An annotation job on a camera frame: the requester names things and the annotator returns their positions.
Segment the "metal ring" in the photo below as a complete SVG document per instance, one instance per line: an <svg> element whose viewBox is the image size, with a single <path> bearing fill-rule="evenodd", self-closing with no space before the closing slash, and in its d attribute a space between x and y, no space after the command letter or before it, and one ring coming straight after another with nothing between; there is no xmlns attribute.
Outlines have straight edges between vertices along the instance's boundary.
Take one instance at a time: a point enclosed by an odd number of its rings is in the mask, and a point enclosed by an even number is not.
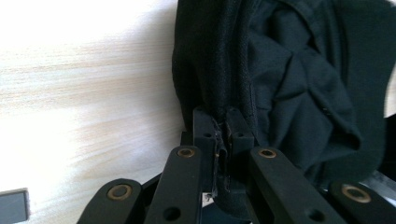
<svg viewBox="0 0 396 224"><path fill-rule="evenodd" d="M121 195L117 195L117 191L118 190L124 190L125 192L123 192ZM132 187L129 185L117 185L114 186L113 188L111 188L108 193L107 193L107 197L111 200L114 201L122 201L127 199L129 196L131 196L132 194Z"/></svg>
<svg viewBox="0 0 396 224"><path fill-rule="evenodd" d="M192 150L191 148L182 148L177 152L177 155L179 157L183 157L183 158L189 158L194 156L195 151Z"/></svg>
<svg viewBox="0 0 396 224"><path fill-rule="evenodd" d="M356 190L357 193L359 193L359 196L353 194L351 192L352 190ZM351 199L351 200L353 200L355 202L358 202L358 203L369 203L371 201L371 197L366 191L364 191L362 189L359 189L359 188L357 188L355 186L343 185L343 187L341 188L341 191L343 192L343 194L345 196L347 196L349 199Z"/></svg>
<svg viewBox="0 0 396 224"><path fill-rule="evenodd" d="M267 159L272 159L276 157L276 152L272 149L265 148L259 151L259 155Z"/></svg>

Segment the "wooden table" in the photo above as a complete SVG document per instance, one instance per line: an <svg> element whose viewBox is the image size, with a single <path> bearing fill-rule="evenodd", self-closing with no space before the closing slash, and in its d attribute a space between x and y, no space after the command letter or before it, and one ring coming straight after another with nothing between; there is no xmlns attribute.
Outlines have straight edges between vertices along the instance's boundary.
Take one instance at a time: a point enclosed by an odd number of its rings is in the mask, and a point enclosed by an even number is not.
<svg viewBox="0 0 396 224"><path fill-rule="evenodd" d="M28 189L28 223L75 223L106 182L146 182L178 145L177 1L9 2L0 3L0 191Z"/></svg>

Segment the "wooden surface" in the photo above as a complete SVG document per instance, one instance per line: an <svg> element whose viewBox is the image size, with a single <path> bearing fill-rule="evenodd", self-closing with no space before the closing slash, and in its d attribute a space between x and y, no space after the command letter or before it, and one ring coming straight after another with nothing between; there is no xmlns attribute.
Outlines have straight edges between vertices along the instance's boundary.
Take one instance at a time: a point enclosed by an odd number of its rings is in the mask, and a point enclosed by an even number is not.
<svg viewBox="0 0 396 224"><path fill-rule="evenodd" d="M144 183L178 145L177 1L4 2L0 191L28 189L28 223L75 223L106 182Z"/></svg>

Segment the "black cloth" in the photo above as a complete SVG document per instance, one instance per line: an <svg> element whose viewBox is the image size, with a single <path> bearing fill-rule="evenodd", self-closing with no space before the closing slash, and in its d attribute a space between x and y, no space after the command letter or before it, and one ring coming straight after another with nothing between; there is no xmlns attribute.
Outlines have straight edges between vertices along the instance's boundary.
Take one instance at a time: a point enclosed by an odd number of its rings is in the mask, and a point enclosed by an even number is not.
<svg viewBox="0 0 396 224"><path fill-rule="evenodd" d="M316 186L359 181L385 150L396 61L385 0L179 0L173 79L187 129L204 105L239 108L263 147Z"/></svg>

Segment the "black object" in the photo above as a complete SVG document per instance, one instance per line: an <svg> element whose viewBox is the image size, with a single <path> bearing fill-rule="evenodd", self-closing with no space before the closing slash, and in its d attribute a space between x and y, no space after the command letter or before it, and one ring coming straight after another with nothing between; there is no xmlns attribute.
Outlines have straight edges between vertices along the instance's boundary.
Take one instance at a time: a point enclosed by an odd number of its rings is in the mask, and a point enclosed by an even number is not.
<svg viewBox="0 0 396 224"><path fill-rule="evenodd" d="M17 189L0 194L0 223L12 224L29 217L27 190Z"/></svg>
<svg viewBox="0 0 396 224"><path fill-rule="evenodd" d="M180 0L173 79L185 125L204 105L224 129L233 106L315 186L361 181L385 152L395 39L387 1Z"/></svg>
<svg viewBox="0 0 396 224"><path fill-rule="evenodd" d="M78 223L342 224L367 219L388 224L396 219L394 207L357 183L335 182L330 193L320 194L280 150L257 145L237 109L226 113L228 129L223 133L207 111L196 108L194 122L202 129L182 134L182 146L172 150L161 176L144 184L143 190L133 180L104 185ZM201 139L197 143L203 147L187 146L194 139ZM235 155L241 160L234 161ZM213 163L202 162L208 157ZM207 180L215 181L203 190ZM202 209L202 192L215 204Z"/></svg>

